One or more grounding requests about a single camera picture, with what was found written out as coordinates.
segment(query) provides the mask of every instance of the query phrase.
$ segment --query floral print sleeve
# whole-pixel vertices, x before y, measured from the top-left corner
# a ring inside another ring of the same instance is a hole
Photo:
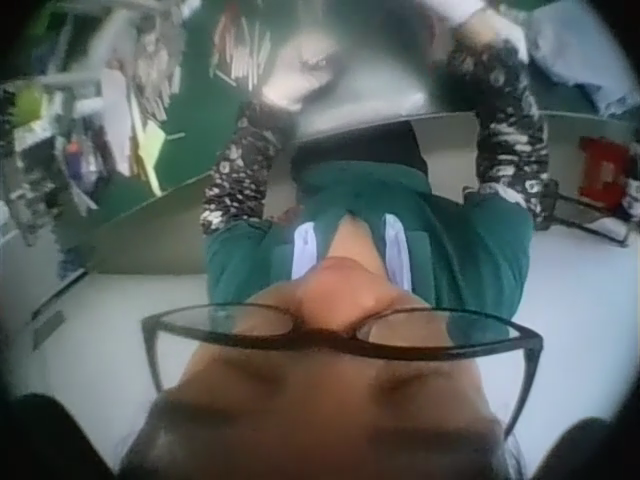
[[[538,220],[549,152],[526,65],[508,42],[481,49],[458,45],[449,63],[466,80],[475,102],[478,192],[520,204]]]
[[[260,221],[273,160],[294,131],[293,115],[261,102],[238,113],[237,129],[211,170],[200,225],[211,235],[237,221]]]

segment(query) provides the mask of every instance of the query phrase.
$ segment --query eyeglasses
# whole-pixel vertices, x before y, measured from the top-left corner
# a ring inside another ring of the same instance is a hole
[[[543,339],[538,333],[500,317],[469,310],[427,308],[379,314],[357,322],[350,332],[337,333],[311,330],[301,319],[273,306],[203,305],[147,317],[142,320],[142,333],[158,392],[165,390],[159,368],[161,333],[245,350],[294,352],[325,348],[398,362],[450,362],[521,351],[524,368],[513,409],[507,417],[505,437],[511,434],[524,409],[543,349]]]

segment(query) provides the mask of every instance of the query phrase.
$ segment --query green shirt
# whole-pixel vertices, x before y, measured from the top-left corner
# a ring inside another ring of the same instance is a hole
[[[293,232],[314,222],[318,261],[338,223],[366,222],[385,258],[384,215],[403,224],[413,293],[439,308],[514,316],[527,278],[533,221],[497,195],[468,195],[464,205],[432,195],[424,175],[393,164],[331,162],[310,169],[298,185],[299,223],[236,222],[207,240],[208,292],[213,302],[244,302],[291,279]]]

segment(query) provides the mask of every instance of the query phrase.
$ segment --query black eyeglass frame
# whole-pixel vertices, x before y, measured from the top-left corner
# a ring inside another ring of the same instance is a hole
[[[291,329],[288,332],[271,335],[271,336],[248,336],[237,334],[225,334],[220,332],[205,331],[201,328],[175,325],[170,322],[163,321],[163,317],[175,315],[180,312],[196,309],[205,309],[212,307],[233,308],[233,307],[253,307],[262,308],[278,312],[291,320]],[[494,320],[508,328],[518,332],[520,336],[497,340],[494,342],[483,343],[480,345],[464,345],[450,347],[400,347],[381,345],[370,343],[358,338],[359,332],[367,324],[383,319],[390,315],[398,313],[412,312],[438,312],[438,313],[457,313],[466,315],[478,315],[479,317]],[[516,401],[515,408],[511,414],[511,418],[504,429],[505,438],[509,437],[520,418],[524,406],[529,398],[533,383],[535,380],[540,356],[544,348],[544,340],[542,336],[517,323],[505,320],[501,317],[477,312],[473,310],[446,309],[446,308],[424,308],[413,307],[398,309],[383,314],[376,314],[367,317],[352,329],[350,335],[342,335],[329,330],[311,330],[303,327],[302,321],[291,315],[287,310],[274,307],[271,305],[260,305],[251,303],[221,303],[209,305],[195,305],[191,307],[177,308],[165,312],[157,313],[146,317],[142,320],[142,336],[144,339],[145,352],[153,385],[158,393],[162,392],[162,382],[158,369],[158,350],[157,339],[160,332],[177,335],[190,340],[211,345],[219,345],[224,347],[241,348],[245,350],[262,350],[262,351],[300,351],[309,348],[327,348],[336,352],[345,353],[357,357],[372,358],[378,360],[394,360],[403,362],[447,362],[456,360],[468,360],[473,358],[489,357],[501,353],[513,352],[516,350],[524,350],[525,371],[524,380]]]

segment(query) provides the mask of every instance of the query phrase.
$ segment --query nose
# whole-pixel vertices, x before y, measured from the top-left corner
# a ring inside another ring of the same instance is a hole
[[[309,328],[346,333],[406,294],[355,260],[331,257],[298,281],[295,295],[294,313]]]

